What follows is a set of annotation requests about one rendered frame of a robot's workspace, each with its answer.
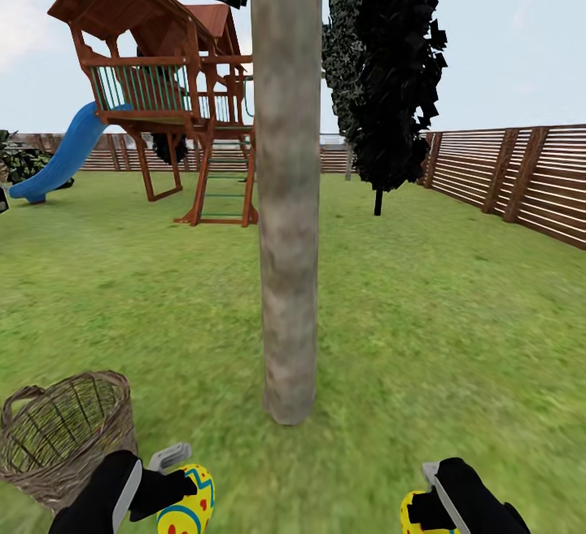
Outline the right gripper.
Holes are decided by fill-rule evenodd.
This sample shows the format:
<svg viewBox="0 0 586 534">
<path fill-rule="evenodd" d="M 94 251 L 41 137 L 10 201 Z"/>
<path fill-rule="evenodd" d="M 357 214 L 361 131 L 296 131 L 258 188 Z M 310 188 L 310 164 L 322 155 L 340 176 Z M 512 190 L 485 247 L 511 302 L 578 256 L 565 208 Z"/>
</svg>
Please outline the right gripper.
<svg viewBox="0 0 586 534">
<path fill-rule="evenodd" d="M 450 520 L 437 506 L 435 489 L 430 493 L 415 494 L 408 505 L 411 524 L 420 523 L 422 529 L 455 529 L 456 524 Z"/>
</svg>

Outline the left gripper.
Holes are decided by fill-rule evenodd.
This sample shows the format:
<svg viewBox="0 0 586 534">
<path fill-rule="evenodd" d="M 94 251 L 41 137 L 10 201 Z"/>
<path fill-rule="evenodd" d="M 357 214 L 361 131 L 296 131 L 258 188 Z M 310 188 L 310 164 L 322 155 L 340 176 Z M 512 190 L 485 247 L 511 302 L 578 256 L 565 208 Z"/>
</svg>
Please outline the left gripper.
<svg viewBox="0 0 586 534">
<path fill-rule="evenodd" d="M 185 495 L 193 495 L 198 492 L 195 482 L 190 476 L 185 476 L 183 469 L 177 469 L 167 475 L 161 475 L 152 470 L 150 472 L 154 475 L 153 489 L 147 501 L 140 508 L 130 510 L 129 519 L 133 523 L 151 514 L 158 514 L 158 511 L 182 501 Z"/>
</svg>

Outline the easter egg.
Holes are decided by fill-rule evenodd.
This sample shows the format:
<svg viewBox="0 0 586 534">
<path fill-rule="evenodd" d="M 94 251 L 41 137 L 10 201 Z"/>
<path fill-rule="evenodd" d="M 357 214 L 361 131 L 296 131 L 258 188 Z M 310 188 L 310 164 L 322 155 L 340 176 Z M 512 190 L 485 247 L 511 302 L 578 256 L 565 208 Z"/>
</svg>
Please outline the easter egg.
<svg viewBox="0 0 586 534">
<path fill-rule="evenodd" d="M 215 503 L 215 485 L 212 476 L 200 464 L 179 468 L 195 482 L 198 492 L 185 495 L 182 501 L 158 511 L 159 534 L 203 534 L 212 517 Z"/>
<path fill-rule="evenodd" d="M 411 524 L 409 519 L 409 510 L 408 505 L 410 505 L 413 501 L 413 495 L 415 494 L 423 494 L 427 492 L 411 492 L 405 497 L 402 501 L 402 506 L 400 508 L 400 521 L 401 526 L 404 534 L 461 534 L 457 528 L 455 529 L 431 529 L 431 530 L 424 530 L 422 529 L 422 525 L 420 523 Z"/>
</svg>

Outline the wicker basket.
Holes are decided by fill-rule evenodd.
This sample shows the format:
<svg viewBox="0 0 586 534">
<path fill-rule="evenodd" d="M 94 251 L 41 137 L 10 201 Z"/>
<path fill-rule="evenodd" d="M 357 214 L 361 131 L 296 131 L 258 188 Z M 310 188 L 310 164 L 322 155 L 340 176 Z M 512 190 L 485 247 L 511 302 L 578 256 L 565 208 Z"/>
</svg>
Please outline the wicker basket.
<svg viewBox="0 0 586 534">
<path fill-rule="evenodd" d="M 97 381 L 105 384 L 107 394 L 100 395 Z M 94 396 L 94 407 L 100 416 L 95 429 L 91 426 L 92 422 L 77 389 L 86 386 L 88 382 Z M 138 455 L 130 393 L 129 379 L 114 370 L 75 374 L 46 390 L 37 385 L 22 387 L 5 400 L 0 409 L 0 481 L 25 492 L 35 502 L 52 511 L 54 516 L 64 507 L 70 507 L 89 483 L 94 469 L 108 454 L 128 450 Z M 21 407 L 12 417 L 11 404 L 29 398 L 35 399 Z M 75 433 L 60 408 L 69 409 L 73 403 L 84 421 L 74 427 Z M 49 416 L 39 424 L 31 410 L 40 409 L 45 404 L 50 411 L 54 411 L 52 417 L 57 420 Z M 19 438 L 17 431 L 25 423 L 28 426 Z M 76 448 L 68 448 L 64 455 L 62 449 L 56 447 L 49 437 L 50 434 L 55 438 L 61 432 L 57 423 L 71 442 L 76 442 L 77 438 L 80 441 Z M 88 436 L 81 432 L 87 428 Z M 32 429 L 35 435 L 32 445 L 35 447 L 44 440 L 52 452 L 51 459 L 44 462 L 39 459 L 37 451 L 26 446 L 25 441 Z M 15 464 L 13 454 L 16 447 L 24 454 L 21 460 L 27 462 L 30 469 L 22 469 L 21 465 Z"/>
</svg>

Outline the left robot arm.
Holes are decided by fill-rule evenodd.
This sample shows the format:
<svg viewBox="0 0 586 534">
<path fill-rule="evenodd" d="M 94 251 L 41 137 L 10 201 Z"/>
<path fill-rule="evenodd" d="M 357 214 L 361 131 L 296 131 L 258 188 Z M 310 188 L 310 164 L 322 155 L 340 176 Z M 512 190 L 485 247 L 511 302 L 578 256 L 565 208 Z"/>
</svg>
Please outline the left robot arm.
<svg viewBox="0 0 586 534">
<path fill-rule="evenodd" d="M 165 468 L 186 460 L 191 444 L 178 443 L 152 456 L 148 469 L 131 451 L 108 454 L 70 507 L 55 516 L 48 534 L 117 534 L 128 510 L 133 523 L 158 514 L 198 489 L 183 469 Z"/>
</svg>

